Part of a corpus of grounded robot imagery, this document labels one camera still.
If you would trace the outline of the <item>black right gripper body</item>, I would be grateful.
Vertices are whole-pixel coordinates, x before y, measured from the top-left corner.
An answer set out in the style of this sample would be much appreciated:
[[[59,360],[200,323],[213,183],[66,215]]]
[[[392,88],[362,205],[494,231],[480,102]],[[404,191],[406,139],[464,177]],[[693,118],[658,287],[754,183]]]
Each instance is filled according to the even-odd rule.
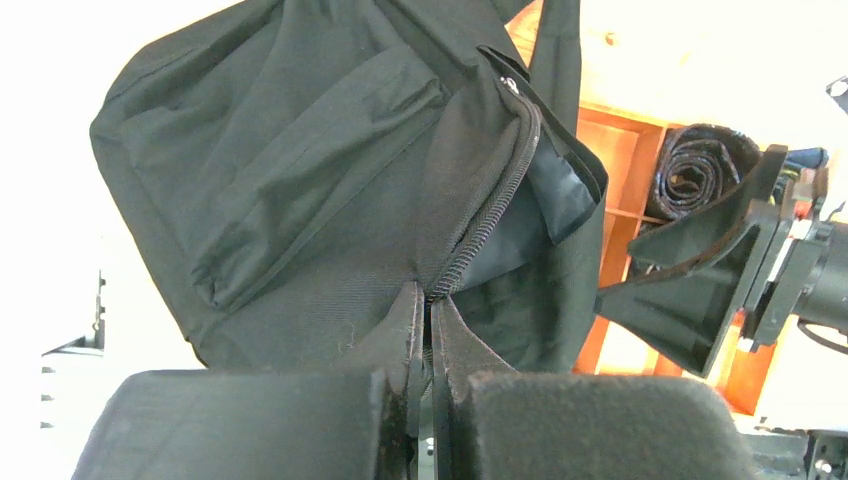
[[[791,315],[808,338],[835,348],[821,334],[835,328],[835,221],[823,213],[828,160],[823,148],[787,155],[768,202],[777,209],[777,224],[758,263],[765,280],[754,283],[747,296],[753,305],[742,308],[742,351],[775,344]]]

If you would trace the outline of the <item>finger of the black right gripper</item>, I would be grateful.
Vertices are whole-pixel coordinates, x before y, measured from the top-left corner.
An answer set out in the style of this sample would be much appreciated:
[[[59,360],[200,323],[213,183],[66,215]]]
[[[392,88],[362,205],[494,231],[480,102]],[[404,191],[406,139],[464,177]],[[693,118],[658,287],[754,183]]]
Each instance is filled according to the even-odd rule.
[[[598,291],[594,311],[705,378],[756,275],[761,229],[742,224],[691,260]]]
[[[632,240],[627,252],[634,260],[671,267],[706,252],[740,220],[751,201],[770,201],[788,155],[784,145],[771,145],[738,185],[691,214]]]

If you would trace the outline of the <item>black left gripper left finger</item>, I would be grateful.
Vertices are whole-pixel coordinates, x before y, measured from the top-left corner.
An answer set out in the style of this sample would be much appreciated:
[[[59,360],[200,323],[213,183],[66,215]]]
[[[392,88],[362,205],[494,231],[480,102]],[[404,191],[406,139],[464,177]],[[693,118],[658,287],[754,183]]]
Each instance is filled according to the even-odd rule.
[[[323,369],[159,370],[128,377],[77,479],[414,479],[425,299],[405,284]]]

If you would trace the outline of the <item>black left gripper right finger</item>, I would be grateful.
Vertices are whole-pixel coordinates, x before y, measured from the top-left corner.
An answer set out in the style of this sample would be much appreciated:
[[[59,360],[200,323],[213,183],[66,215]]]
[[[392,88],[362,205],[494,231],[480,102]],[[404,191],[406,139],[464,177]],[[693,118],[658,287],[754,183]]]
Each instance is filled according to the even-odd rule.
[[[520,373],[431,307],[440,479],[750,479],[724,401],[685,378]]]

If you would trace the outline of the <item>black fabric backpack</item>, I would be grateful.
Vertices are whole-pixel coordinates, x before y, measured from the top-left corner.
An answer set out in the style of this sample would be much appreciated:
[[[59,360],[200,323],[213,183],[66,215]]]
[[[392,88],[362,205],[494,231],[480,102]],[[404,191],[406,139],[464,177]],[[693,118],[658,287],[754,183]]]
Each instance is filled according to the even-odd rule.
[[[580,5],[243,1],[142,48],[90,127],[197,358],[322,365],[401,287],[450,298],[514,368],[571,370],[608,176],[575,136]]]

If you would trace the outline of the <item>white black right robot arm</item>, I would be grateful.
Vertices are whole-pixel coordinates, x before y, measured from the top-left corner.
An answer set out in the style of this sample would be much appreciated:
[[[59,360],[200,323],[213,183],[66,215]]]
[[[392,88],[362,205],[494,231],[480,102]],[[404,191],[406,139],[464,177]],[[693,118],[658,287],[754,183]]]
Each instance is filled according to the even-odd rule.
[[[772,145],[728,193],[632,240],[629,255],[654,271],[600,289],[594,310],[682,369],[706,377],[736,316],[749,350],[773,345],[790,316],[847,329],[847,227],[822,207],[817,168],[770,199],[788,150]]]

